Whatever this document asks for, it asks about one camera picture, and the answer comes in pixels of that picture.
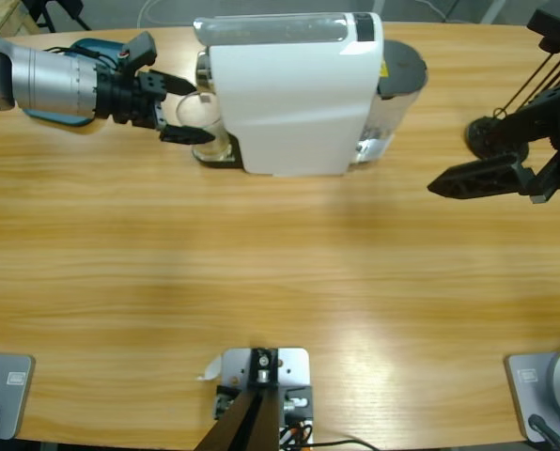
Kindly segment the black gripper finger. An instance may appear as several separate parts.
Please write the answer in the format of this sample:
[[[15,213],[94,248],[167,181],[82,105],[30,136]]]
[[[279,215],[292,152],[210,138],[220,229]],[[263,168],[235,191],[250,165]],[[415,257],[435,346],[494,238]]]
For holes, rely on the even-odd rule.
[[[536,96],[490,129],[491,145],[520,145],[549,138],[560,151],[560,86]]]
[[[530,169],[517,154],[507,153],[484,160],[451,166],[428,185],[431,193],[454,199],[501,194],[525,194]]]
[[[164,88],[167,93],[178,96],[187,96],[196,92],[196,86],[185,78],[157,70],[150,70],[148,73],[156,75],[162,79]]]
[[[160,130],[159,139],[167,143],[195,146],[210,143],[215,140],[215,136],[196,127],[166,124]]]

